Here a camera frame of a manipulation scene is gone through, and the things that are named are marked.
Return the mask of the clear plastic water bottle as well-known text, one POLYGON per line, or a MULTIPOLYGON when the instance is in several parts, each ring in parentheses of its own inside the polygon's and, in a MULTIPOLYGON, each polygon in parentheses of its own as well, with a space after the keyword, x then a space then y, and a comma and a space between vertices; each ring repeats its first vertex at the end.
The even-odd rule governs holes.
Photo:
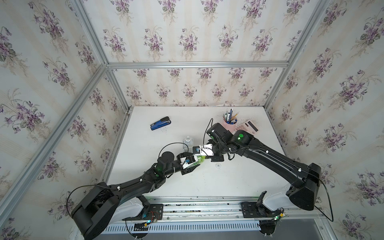
POLYGON ((194 139, 190 136, 186 136, 183 139, 183 150, 184 152, 192 153, 193 152, 193 146, 194 146, 194 139))

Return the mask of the green plastic bottle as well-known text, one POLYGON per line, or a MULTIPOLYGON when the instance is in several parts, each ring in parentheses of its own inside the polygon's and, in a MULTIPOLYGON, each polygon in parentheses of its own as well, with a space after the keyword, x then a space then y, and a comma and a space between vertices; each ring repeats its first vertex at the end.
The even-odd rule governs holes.
POLYGON ((201 165, 205 161, 206 157, 207 156, 194 155, 195 162, 193 162, 192 167, 201 165))

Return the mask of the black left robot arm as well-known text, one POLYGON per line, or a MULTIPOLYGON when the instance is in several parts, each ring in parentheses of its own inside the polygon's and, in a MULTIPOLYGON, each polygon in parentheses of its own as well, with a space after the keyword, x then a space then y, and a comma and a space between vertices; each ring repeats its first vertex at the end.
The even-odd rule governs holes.
POLYGON ((109 225, 117 208, 132 198, 153 192, 160 188, 166 179, 180 172, 192 172, 204 159, 184 152, 176 158, 171 152, 164 152, 140 177, 121 184, 96 184, 71 212, 85 240, 93 240, 109 225))

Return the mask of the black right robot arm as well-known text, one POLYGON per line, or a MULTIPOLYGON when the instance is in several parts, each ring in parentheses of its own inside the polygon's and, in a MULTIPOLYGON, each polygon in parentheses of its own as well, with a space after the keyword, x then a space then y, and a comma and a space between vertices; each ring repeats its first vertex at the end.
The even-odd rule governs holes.
POLYGON ((206 133, 211 138, 214 156, 237 154, 246 157, 267 167, 290 184, 287 190, 279 193, 267 196, 267 192, 263 192, 259 208, 270 212, 290 206, 306 211, 314 210, 321 185, 320 166, 294 161, 246 131, 238 130, 232 134, 219 123, 207 129, 206 133))

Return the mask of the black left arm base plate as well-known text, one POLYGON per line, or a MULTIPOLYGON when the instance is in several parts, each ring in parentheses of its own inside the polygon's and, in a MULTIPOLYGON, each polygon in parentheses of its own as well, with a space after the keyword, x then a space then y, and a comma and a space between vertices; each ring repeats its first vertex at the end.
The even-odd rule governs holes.
POLYGON ((152 204, 144 196, 135 197, 123 205, 123 221, 157 221, 163 218, 164 204, 152 204))

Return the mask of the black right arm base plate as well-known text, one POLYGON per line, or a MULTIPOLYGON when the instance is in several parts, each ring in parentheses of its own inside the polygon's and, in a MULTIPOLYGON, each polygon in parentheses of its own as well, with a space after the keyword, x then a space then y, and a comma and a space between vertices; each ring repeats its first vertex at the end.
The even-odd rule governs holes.
POLYGON ((274 221, 277 221, 284 216, 283 208, 271 211, 263 204, 263 199, 266 193, 267 191, 262 192, 256 202, 241 203, 241 210, 244 218, 273 218, 274 221))

